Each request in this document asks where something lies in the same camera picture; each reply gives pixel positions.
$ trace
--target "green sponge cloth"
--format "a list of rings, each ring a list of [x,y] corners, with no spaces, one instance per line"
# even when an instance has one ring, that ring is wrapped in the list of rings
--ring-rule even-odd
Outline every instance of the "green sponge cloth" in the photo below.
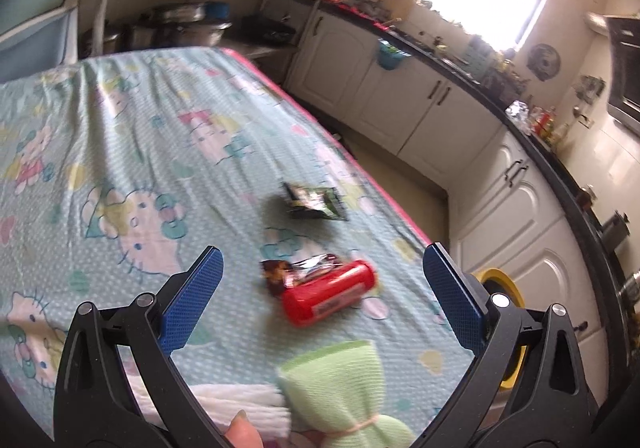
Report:
[[[345,342],[282,365],[282,389],[292,408],[327,434],[321,448],[408,448],[407,425],[379,415],[385,398],[382,364],[371,342]]]

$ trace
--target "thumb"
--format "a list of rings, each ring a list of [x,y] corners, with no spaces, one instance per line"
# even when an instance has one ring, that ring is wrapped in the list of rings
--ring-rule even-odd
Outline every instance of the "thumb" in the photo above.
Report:
[[[255,427],[246,418],[246,412],[241,410],[231,421],[225,437],[236,448],[263,448],[262,439]]]

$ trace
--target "white cloth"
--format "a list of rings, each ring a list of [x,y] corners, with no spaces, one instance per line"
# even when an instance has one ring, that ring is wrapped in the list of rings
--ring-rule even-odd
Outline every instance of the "white cloth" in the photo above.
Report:
[[[127,377],[145,419],[164,428],[142,378]],[[244,410],[264,440],[289,437],[291,414],[284,396],[273,384],[195,384],[190,385],[189,389],[222,431],[229,427],[239,410]]]

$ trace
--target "floor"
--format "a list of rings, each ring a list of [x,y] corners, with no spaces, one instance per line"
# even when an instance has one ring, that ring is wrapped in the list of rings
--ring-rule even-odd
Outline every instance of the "floor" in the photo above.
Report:
[[[425,187],[426,179],[417,179],[415,174],[408,174],[399,160],[387,157],[386,153],[381,153],[377,146],[361,136],[345,132],[343,137],[358,163],[391,195],[424,234],[433,241],[447,245],[449,212],[444,194],[434,193],[434,190]]]

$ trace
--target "countertop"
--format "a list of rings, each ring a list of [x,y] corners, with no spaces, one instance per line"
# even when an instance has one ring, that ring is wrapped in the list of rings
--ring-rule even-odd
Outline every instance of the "countertop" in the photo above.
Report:
[[[486,95],[476,82],[463,76],[455,68],[412,44],[401,35],[393,31],[385,31],[375,25],[372,20],[363,18],[356,13],[327,2],[322,2],[319,9],[384,38],[393,46],[429,65],[444,78],[482,103],[513,133],[530,159],[545,176],[558,198],[582,252],[593,285],[602,325],[607,333],[609,392],[625,384],[630,370],[630,343],[627,331],[627,312],[618,297],[618,291],[624,282],[625,275],[616,255],[607,254],[602,246],[598,234],[601,226],[596,216],[592,211],[583,211],[575,202],[575,195],[580,186],[561,161],[546,150],[537,139],[520,131],[504,113],[503,103]]]

